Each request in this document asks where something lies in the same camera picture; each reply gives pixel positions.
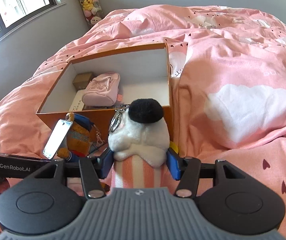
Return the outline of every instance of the black plush nose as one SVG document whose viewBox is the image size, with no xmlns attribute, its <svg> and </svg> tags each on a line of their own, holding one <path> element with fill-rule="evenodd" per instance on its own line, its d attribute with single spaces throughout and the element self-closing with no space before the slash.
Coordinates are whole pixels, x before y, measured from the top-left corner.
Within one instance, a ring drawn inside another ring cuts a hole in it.
<svg viewBox="0 0 286 240">
<path fill-rule="evenodd" d="M 155 99 L 136 99 L 129 106 L 129 117 L 138 123 L 154 123 L 163 118 L 163 108 Z"/>
</svg>

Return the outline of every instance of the black circular housing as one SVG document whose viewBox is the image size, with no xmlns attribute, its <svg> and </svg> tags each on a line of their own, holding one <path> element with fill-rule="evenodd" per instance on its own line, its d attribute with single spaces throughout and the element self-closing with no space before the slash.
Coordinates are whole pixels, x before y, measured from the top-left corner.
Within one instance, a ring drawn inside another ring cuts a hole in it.
<svg viewBox="0 0 286 240">
<path fill-rule="evenodd" d="M 155 99 L 136 99 L 129 106 L 129 117 L 138 123 L 154 123 L 163 118 L 163 108 Z"/>
<path fill-rule="evenodd" d="M 205 219 L 239 235 L 258 235 L 278 228 L 285 215 L 281 197 L 253 178 L 224 179 L 198 200 Z"/>
<path fill-rule="evenodd" d="M 54 179 L 29 179 L 0 195 L 0 226 L 24 235 L 54 232 L 71 223 L 81 198 Z"/>
</svg>

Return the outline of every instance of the pink pouch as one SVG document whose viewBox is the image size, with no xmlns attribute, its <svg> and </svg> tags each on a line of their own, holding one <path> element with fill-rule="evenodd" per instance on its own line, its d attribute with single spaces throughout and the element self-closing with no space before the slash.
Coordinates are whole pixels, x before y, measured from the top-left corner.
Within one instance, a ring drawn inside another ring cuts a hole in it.
<svg viewBox="0 0 286 240">
<path fill-rule="evenodd" d="M 120 75 L 104 73 L 92 79 L 84 91 L 82 101 L 86 106 L 112 106 L 116 102 Z"/>
</svg>

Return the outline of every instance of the pink bedding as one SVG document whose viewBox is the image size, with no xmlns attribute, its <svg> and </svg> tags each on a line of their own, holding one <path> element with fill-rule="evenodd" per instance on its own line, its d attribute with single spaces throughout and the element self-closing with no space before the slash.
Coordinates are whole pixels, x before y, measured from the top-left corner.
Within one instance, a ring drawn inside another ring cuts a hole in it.
<svg viewBox="0 0 286 240">
<path fill-rule="evenodd" d="M 0 151 L 42 156 L 50 129 L 35 115 L 73 58 L 166 42 L 175 142 L 182 156 L 226 159 L 286 204 L 286 25 L 253 9 L 168 5 L 111 12 L 0 101 Z M 165 171 L 170 190 L 177 182 Z M 210 187 L 202 181 L 199 193 Z M 286 237 L 286 216 L 279 229 Z"/>
</svg>

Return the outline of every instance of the open cardboard box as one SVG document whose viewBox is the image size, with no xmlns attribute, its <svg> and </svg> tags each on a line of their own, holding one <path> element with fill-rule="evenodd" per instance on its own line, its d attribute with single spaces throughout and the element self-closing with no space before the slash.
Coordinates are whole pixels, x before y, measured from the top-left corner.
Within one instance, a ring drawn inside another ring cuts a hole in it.
<svg viewBox="0 0 286 240">
<path fill-rule="evenodd" d="M 173 139 L 171 110 L 171 69 L 168 48 L 164 43 L 147 44 L 100 52 L 70 61 L 44 98 L 37 116 L 51 129 L 59 119 L 65 119 L 76 95 L 72 82 L 77 74 L 93 72 L 94 76 L 106 72 L 120 74 L 119 94 L 123 104 L 138 98 L 154 98 L 164 110 L 170 139 Z M 75 111 L 88 117 L 99 128 L 102 139 L 107 140 L 108 128 L 114 109 Z M 96 141 L 95 129 L 91 140 Z"/>
</svg>

